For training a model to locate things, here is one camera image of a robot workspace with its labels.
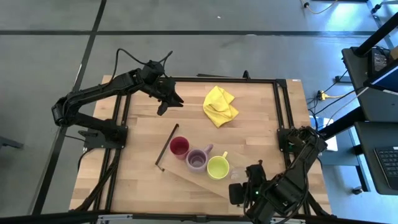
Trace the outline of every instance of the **gray floor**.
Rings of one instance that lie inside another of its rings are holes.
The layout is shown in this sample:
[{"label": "gray floor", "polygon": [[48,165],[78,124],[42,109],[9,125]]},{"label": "gray floor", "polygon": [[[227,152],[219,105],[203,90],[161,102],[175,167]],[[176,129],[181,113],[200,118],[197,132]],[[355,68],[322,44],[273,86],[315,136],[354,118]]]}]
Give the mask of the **gray floor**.
[{"label": "gray floor", "polygon": [[[329,2],[311,1],[316,11],[327,5]],[[99,6],[99,0],[0,0],[0,30],[91,30]],[[382,9],[378,14],[383,22],[397,11],[396,6]],[[377,25],[367,5],[355,2],[341,2],[324,14],[313,15],[303,11],[299,0],[113,0],[105,7],[99,29],[373,31]],[[93,86],[104,74],[110,74],[114,53],[123,47],[141,60],[156,60],[173,50],[166,65],[171,76],[209,73],[240,77],[244,70],[249,70],[252,77],[302,79],[306,96],[312,97],[345,71],[341,49],[360,45],[365,39],[364,36],[97,36],[81,87]],[[391,40],[398,44],[395,34]],[[0,217],[30,212],[57,130],[50,107],[72,89],[87,42],[86,35],[0,35],[0,135],[25,144],[21,150],[4,147],[0,151]],[[386,47],[384,41],[379,45]],[[138,66],[122,54],[118,71]],[[329,95],[352,89],[351,85],[337,85]],[[348,100],[341,100],[320,116],[330,116]],[[317,108],[327,103],[322,102]],[[358,102],[350,104],[336,118],[357,105]],[[92,114],[93,105],[82,108],[82,112]],[[78,136],[77,130],[70,128],[68,134]],[[81,149],[80,142],[65,140],[45,213],[67,211]],[[323,171],[335,215],[398,222],[392,212],[397,208],[392,203],[397,197],[380,196],[374,189],[361,195],[348,193],[359,185],[355,168],[324,167]]]}]

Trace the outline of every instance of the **yellow rag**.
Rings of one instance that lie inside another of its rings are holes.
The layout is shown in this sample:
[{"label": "yellow rag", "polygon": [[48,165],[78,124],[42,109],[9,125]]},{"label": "yellow rag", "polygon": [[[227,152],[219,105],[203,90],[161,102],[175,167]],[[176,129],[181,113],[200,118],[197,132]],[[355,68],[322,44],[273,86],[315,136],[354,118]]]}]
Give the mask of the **yellow rag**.
[{"label": "yellow rag", "polygon": [[239,111],[230,105],[234,99],[233,95],[218,86],[214,86],[206,95],[203,110],[217,128],[239,114]]}]

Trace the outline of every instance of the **wooden table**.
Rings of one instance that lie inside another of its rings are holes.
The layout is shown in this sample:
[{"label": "wooden table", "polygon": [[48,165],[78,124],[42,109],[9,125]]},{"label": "wooden table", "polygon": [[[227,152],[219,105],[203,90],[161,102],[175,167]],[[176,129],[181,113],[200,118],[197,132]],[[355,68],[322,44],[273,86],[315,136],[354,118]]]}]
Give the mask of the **wooden table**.
[{"label": "wooden table", "polygon": [[[107,82],[110,76],[104,76]],[[239,111],[237,117],[217,129],[203,112],[206,94],[218,85],[235,96],[232,105]],[[310,124],[303,87],[300,80],[287,80],[290,105],[296,127]],[[285,170],[279,151],[276,130],[277,113],[272,85],[263,83],[203,83],[177,82],[176,92],[185,101],[183,108],[169,108],[157,116],[159,103],[143,92],[132,95],[127,125],[129,133],[122,150],[111,210],[126,213],[173,213],[207,215],[242,215],[243,211],[230,205],[227,189],[212,189],[194,179],[183,178],[175,169],[162,172],[155,161],[176,123],[180,125],[174,136],[183,135],[198,147],[214,144],[214,155],[228,151],[241,158],[243,164],[263,160],[267,178]],[[285,126],[287,116],[282,89],[280,101]],[[111,118],[116,97],[98,101],[94,117]],[[121,106],[119,117],[123,112]],[[160,165],[164,165],[169,150]],[[81,162],[70,208],[79,206],[97,184],[104,149],[95,149]],[[308,173],[310,192],[322,208],[330,212],[328,196],[318,161]],[[107,186],[100,208],[104,208]]]}]

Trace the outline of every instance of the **computer monitor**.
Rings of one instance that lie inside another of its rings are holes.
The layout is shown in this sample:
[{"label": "computer monitor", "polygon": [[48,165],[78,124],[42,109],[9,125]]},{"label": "computer monitor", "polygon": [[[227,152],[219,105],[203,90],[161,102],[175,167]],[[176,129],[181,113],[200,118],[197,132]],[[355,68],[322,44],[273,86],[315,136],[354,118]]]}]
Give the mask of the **computer monitor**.
[{"label": "computer monitor", "polygon": [[398,95],[398,59],[388,63],[382,70],[368,78],[364,86]]}]

